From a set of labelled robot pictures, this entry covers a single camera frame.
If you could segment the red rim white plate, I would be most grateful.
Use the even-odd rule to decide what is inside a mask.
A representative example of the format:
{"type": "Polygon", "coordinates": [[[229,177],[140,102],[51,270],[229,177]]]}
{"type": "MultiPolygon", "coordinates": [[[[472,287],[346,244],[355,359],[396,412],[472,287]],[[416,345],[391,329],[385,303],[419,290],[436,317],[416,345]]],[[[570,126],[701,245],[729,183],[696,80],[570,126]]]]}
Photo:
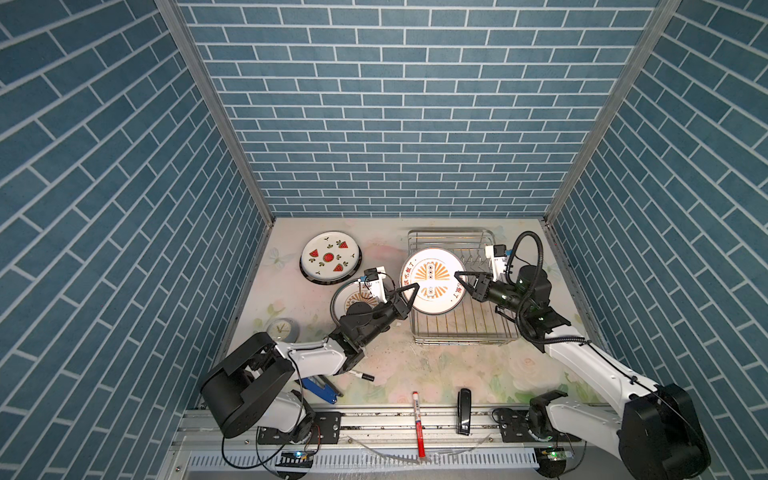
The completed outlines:
{"type": "Polygon", "coordinates": [[[339,295],[342,293],[342,291],[346,288],[348,282],[344,281],[339,284],[338,288],[334,291],[333,296],[331,297],[330,305],[329,305],[329,312],[330,316],[334,322],[335,325],[339,325],[339,315],[336,312],[336,301],[339,297],[339,295]]]}

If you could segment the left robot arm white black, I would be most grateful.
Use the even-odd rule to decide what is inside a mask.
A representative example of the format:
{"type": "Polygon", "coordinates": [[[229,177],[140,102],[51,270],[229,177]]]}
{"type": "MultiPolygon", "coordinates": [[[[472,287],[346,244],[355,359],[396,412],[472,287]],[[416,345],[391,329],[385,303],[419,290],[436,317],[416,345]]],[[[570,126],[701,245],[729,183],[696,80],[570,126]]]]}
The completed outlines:
{"type": "Polygon", "coordinates": [[[253,427],[276,430],[299,442],[310,435],[315,412],[295,381],[348,373],[364,358],[364,349],[413,309],[420,286],[385,295],[375,307],[357,303],[336,328],[318,342],[286,343],[257,332],[214,366],[200,393],[222,436],[232,439],[253,427]]]}

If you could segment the sunburst plate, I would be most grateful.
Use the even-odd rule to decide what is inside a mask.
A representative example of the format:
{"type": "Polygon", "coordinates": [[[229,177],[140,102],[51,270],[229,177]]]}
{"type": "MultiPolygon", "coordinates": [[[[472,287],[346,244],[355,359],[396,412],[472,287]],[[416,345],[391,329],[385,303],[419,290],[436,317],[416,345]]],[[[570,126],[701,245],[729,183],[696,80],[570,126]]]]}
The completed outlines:
{"type": "Polygon", "coordinates": [[[372,301],[364,300],[357,280],[353,280],[347,283],[346,288],[342,291],[336,301],[336,312],[339,315],[339,319],[344,316],[348,309],[355,303],[365,303],[370,307],[375,307],[372,301]]]}
{"type": "Polygon", "coordinates": [[[442,315],[456,308],[465,295],[465,288],[455,273],[464,270],[464,263],[452,252],[440,248],[422,249],[412,254],[400,273],[400,284],[418,284],[413,308],[426,315],[442,315]]]}

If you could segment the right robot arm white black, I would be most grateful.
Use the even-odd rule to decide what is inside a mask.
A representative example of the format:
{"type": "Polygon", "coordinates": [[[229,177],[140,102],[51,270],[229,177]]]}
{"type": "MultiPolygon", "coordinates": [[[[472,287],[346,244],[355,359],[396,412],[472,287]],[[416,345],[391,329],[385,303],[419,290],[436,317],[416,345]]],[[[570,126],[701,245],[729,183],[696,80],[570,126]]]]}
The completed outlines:
{"type": "Polygon", "coordinates": [[[590,407],[553,390],[529,403],[532,436],[574,435],[620,459],[636,479],[691,479],[711,464],[692,398],[676,384],[662,385],[598,348],[550,304],[551,282],[534,265],[514,283],[487,272],[454,274],[478,302],[494,304],[539,351],[565,365],[609,405],[590,407]]]}

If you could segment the watermelon print plate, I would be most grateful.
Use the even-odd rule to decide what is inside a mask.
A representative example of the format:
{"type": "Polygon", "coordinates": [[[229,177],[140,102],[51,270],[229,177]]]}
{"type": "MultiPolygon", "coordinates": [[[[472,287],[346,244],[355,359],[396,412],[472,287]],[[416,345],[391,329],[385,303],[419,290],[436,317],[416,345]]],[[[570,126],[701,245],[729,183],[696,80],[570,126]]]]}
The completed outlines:
{"type": "Polygon", "coordinates": [[[325,261],[356,262],[360,259],[362,263],[362,250],[350,235],[341,231],[327,231],[316,235],[305,245],[300,260],[308,257],[325,261]]]}

